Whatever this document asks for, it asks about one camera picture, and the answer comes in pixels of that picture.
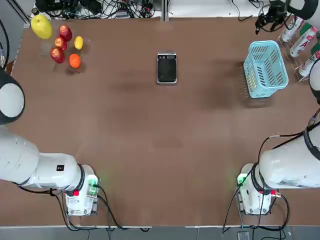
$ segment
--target yellow lemon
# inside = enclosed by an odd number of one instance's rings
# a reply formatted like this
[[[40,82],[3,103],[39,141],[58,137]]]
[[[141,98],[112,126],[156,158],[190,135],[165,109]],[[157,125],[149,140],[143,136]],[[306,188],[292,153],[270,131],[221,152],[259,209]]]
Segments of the yellow lemon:
[[[74,47],[78,50],[82,49],[84,45],[84,39],[81,36],[77,36],[74,40]]]

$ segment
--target apple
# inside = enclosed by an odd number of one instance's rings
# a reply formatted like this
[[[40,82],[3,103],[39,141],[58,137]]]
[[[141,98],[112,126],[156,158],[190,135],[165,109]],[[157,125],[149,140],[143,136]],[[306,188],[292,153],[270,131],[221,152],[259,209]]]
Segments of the apple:
[[[55,41],[54,41],[54,45],[61,48],[63,51],[67,49],[67,42],[66,40],[61,37],[61,36],[58,36]]]
[[[69,42],[72,39],[72,32],[67,25],[60,26],[59,33],[60,36],[64,38],[64,40],[66,40],[67,42]]]
[[[49,39],[52,36],[52,26],[50,21],[42,14],[38,14],[31,19],[33,32],[41,39]]]
[[[58,64],[62,64],[65,60],[65,54],[61,47],[56,46],[52,48],[50,55],[52,59]]]

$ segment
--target brown table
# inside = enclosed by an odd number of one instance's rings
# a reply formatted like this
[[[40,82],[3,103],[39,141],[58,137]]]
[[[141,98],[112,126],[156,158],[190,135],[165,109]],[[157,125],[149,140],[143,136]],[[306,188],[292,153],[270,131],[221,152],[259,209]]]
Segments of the brown table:
[[[41,152],[71,154],[92,166],[122,225],[221,226],[236,176],[257,161],[264,138],[301,131],[317,109],[308,84],[297,83],[289,67],[286,89],[267,100],[248,98],[242,69],[248,46],[280,34],[255,35],[254,21],[68,21],[91,40],[84,73],[73,75],[52,72],[51,58],[40,56],[40,40],[27,29],[13,69],[26,109],[9,128]],[[161,51],[177,53],[178,85],[156,85]],[[54,199],[0,185],[0,225],[63,225]],[[319,190],[284,194],[290,225],[320,224]],[[285,211],[278,201],[261,223],[281,225]],[[74,221],[106,226],[107,219],[101,204],[98,216]],[[236,204],[227,224],[240,224]]]

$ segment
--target plastic basket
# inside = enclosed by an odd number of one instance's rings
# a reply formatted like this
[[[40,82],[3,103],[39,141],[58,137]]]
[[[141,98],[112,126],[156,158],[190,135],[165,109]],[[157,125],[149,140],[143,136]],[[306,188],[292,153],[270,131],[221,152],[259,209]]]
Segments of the plastic basket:
[[[254,41],[244,64],[244,73],[252,98],[270,97],[288,85],[288,74],[280,48],[275,41]]]

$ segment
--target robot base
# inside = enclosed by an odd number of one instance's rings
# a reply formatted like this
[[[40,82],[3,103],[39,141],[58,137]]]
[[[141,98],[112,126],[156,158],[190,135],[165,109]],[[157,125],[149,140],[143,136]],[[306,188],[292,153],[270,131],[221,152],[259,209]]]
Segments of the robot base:
[[[93,185],[99,184],[99,179],[92,168],[82,165],[84,169],[84,182],[80,191],[73,192],[73,196],[65,193],[66,207],[70,216],[97,215],[99,188]]]
[[[244,167],[241,170],[241,173],[237,177],[237,187],[240,183],[243,182],[243,179],[248,175],[252,167],[252,163],[244,165]],[[240,187],[238,191],[239,210],[240,212],[246,215],[259,215],[260,211],[262,215],[266,215],[269,213],[270,209],[271,194],[265,195],[263,198],[263,194],[255,189],[252,183],[251,174],[246,178],[243,185]]]

